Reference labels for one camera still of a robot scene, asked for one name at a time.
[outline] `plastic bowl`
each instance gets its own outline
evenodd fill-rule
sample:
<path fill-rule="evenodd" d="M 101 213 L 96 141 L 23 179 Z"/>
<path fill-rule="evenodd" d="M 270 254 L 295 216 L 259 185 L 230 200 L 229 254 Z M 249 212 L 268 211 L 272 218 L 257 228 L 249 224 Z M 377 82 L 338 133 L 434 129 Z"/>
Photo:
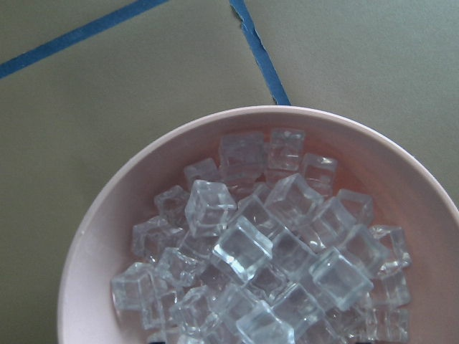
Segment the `plastic bowl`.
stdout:
<path fill-rule="evenodd" d="M 121 325 L 110 279 L 132 261 L 131 227 L 152 215 L 153 196 L 183 181 L 184 166 L 215 156 L 221 135 L 272 127 L 304 129 L 307 151 L 332 156 L 337 187 L 374 197 L 376 222 L 406 231 L 413 264 L 411 343 L 459 338 L 459 212 L 434 177 L 407 151 L 354 121 L 301 107 L 259 106 L 200 118 L 165 134 L 134 156 L 100 192 L 77 230 L 63 271 L 60 344 L 144 343 Z"/>

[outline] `beige table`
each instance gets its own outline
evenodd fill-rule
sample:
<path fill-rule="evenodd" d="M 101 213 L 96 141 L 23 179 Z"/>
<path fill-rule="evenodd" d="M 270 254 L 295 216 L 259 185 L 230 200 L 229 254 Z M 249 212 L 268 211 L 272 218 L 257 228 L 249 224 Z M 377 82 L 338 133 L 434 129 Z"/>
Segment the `beige table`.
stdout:
<path fill-rule="evenodd" d="M 129 3 L 96 2 L 3 1 L 0 63 Z M 294 105 L 387 135 L 459 203 L 456 1 L 247 5 Z M 1 341 L 56 341 L 72 236 L 133 154 L 194 118 L 271 103 L 225 0 L 170 0 L 0 80 Z"/>

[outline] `pink bowl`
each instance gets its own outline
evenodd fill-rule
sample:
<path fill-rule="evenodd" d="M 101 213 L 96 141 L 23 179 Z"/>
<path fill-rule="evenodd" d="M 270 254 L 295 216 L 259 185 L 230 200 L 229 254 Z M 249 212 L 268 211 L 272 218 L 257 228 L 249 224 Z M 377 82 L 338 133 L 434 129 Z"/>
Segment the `pink bowl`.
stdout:
<path fill-rule="evenodd" d="M 120 325 L 110 279 L 132 260 L 131 227 L 152 215 L 153 196 L 183 181 L 182 168 L 215 156 L 219 138 L 283 126 L 307 132 L 307 151 L 339 160 L 337 188 L 374 197 L 377 222 L 406 231 L 412 266 L 411 343 L 459 340 L 459 212 L 441 185 L 407 151 L 354 121 L 286 106 L 228 110 L 200 118 L 154 141 L 117 172 L 77 230 L 60 286 L 61 344 L 145 343 Z"/>

